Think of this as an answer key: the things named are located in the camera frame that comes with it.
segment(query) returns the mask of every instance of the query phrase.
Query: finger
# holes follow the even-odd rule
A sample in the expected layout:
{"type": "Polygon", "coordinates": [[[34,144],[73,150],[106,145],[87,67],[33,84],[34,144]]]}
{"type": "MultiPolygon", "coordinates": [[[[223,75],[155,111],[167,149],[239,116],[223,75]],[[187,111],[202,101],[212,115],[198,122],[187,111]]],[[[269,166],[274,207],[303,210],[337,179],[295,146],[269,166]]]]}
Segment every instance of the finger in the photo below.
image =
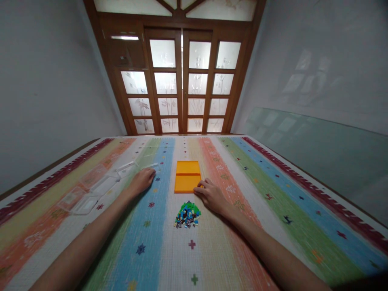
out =
{"type": "Polygon", "coordinates": [[[205,182],[208,183],[209,185],[214,186],[214,183],[209,178],[206,178],[205,182]]]}
{"type": "Polygon", "coordinates": [[[203,202],[207,202],[206,196],[202,194],[201,192],[194,191],[194,194],[198,196],[203,202]]]}
{"type": "Polygon", "coordinates": [[[207,191],[206,191],[205,188],[195,187],[195,188],[193,189],[193,191],[194,191],[194,193],[195,193],[195,192],[198,192],[198,193],[201,193],[201,194],[203,194],[203,195],[207,195],[207,191]]]}
{"type": "Polygon", "coordinates": [[[206,187],[209,187],[209,184],[206,183],[206,182],[203,181],[203,180],[200,180],[199,183],[198,183],[198,185],[197,185],[197,187],[200,187],[200,186],[204,186],[204,187],[206,188],[206,187]]]}

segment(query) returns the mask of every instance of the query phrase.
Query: left hand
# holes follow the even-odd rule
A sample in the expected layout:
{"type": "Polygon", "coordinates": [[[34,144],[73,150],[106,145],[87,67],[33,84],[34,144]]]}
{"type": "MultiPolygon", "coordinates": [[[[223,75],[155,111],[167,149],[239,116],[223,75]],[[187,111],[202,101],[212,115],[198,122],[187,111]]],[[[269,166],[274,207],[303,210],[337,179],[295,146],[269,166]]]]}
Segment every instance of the left hand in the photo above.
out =
{"type": "Polygon", "coordinates": [[[151,186],[155,174],[156,171],[152,168],[141,170],[135,175],[135,177],[133,177],[132,182],[128,186],[128,190],[133,193],[134,197],[136,197],[151,186]]]}

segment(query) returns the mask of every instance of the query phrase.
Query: glass pane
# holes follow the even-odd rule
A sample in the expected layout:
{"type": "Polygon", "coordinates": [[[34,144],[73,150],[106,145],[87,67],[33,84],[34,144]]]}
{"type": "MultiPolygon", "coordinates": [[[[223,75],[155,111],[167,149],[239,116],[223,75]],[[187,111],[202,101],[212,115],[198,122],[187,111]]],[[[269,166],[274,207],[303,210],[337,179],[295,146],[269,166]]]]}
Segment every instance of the glass pane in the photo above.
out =
{"type": "Polygon", "coordinates": [[[182,10],[188,8],[191,4],[193,4],[196,0],[181,0],[181,8],[182,10]]]}
{"type": "Polygon", "coordinates": [[[174,9],[178,8],[177,0],[164,0],[164,2],[167,2],[174,9]]]}
{"type": "Polygon", "coordinates": [[[127,94],[147,94],[144,72],[121,72],[127,94]]]}
{"type": "Polygon", "coordinates": [[[173,14],[164,8],[156,0],[94,0],[97,11],[172,16],[173,14]]]}
{"type": "Polygon", "coordinates": [[[156,93],[176,94],[177,77],[176,73],[155,73],[156,93]]]}
{"type": "Polygon", "coordinates": [[[189,99],[189,115],[203,115],[205,99],[189,99]]]}
{"type": "Polygon", "coordinates": [[[152,119],[135,119],[135,125],[138,134],[155,133],[152,119]]]}
{"type": "Polygon", "coordinates": [[[207,74],[189,74],[189,94],[205,95],[207,74]]]}
{"type": "Polygon", "coordinates": [[[150,116],[150,101],[148,98],[128,98],[134,116],[150,116]]]}
{"type": "Polygon", "coordinates": [[[178,102],[176,98],[159,98],[160,115],[178,115],[178,102]]]}
{"type": "Polygon", "coordinates": [[[209,69],[210,46],[210,42],[190,42],[190,69],[209,69]]]}
{"type": "Polygon", "coordinates": [[[235,69],[241,42],[219,42],[217,66],[219,69],[235,69]]]}
{"type": "Polygon", "coordinates": [[[150,40],[154,67],[175,67],[175,41],[150,40]]]}
{"type": "Polygon", "coordinates": [[[216,74],[214,77],[213,95],[229,95],[234,74],[216,74]]]}
{"type": "Polygon", "coordinates": [[[252,21],[257,0],[206,0],[186,13],[188,18],[252,21]]]}
{"type": "Polygon", "coordinates": [[[207,132],[221,132],[223,124],[223,118],[209,118],[209,123],[207,124],[207,132]]]}
{"type": "Polygon", "coordinates": [[[162,121],[162,132],[178,132],[178,119],[177,118],[164,118],[162,121]]]}
{"type": "Polygon", "coordinates": [[[187,119],[187,131],[199,132],[202,131],[202,118],[189,118],[187,119]]]}
{"type": "Polygon", "coordinates": [[[225,115],[228,99],[212,99],[210,105],[210,115],[225,115]]]}

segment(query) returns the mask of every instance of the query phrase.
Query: pink stripe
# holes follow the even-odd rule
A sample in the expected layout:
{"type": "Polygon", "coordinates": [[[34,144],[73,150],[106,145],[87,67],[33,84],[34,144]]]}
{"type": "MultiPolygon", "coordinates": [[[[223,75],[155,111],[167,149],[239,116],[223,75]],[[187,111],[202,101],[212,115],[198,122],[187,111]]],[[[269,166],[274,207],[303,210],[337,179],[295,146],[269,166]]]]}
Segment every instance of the pink stripe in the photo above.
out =
{"type": "Polygon", "coordinates": [[[87,152],[73,160],[71,163],[64,166],[59,171],[52,174],[50,177],[40,182],[38,185],[34,186],[26,193],[22,194],[8,205],[0,209],[0,226],[12,218],[15,214],[19,213],[24,207],[29,205],[32,201],[37,199],[42,193],[46,192],[48,189],[53,187],[56,183],[61,181],[67,174],[71,173],[73,170],[82,165],[86,160],[91,156],[96,154],[100,149],[105,147],[113,139],[105,139],[99,144],[95,145],[87,152]]]}
{"type": "Polygon", "coordinates": [[[319,202],[329,208],[340,219],[346,222],[354,231],[361,234],[364,238],[369,240],[378,249],[388,255],[388,241],[386,238],[376,231],[369,224],[365,223],[361,218],[354,215],[350,210],[347,210],[340,203],[335,201],[329,195],[325,194],[322,190],[318,189],[311,182],[307,181],[300,174],[295,172],[289,166],[281,162],[278,158],[273,156],[270,152],[263,149],[260,145],[252,141],[248,137],[242,137],[247,143],[253,146],[257,151],[262,153],[267,159],[272,161],[277,167],[284,171],[288,176],[295,180],[300,186],[306,189],[312,196],[314,196],[319,202]]]}

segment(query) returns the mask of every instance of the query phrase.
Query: pile of toy bricks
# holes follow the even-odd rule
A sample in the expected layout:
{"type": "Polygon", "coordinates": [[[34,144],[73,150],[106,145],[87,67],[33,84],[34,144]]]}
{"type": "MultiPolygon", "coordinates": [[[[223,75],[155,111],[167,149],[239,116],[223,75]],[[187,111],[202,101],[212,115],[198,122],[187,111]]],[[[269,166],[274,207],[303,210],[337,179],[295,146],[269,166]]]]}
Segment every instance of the pile of toy bricks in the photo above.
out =
{"type": "Polygon", "coordinates": [[[182,205],[181,210],[175,219],[174,226],[176,228],[182,228],[182,225],[184,225],[185,228],[191,228],[191,225],[196,227],[200,215],[201,212],[198,207],[189,201],[182,205]]]}

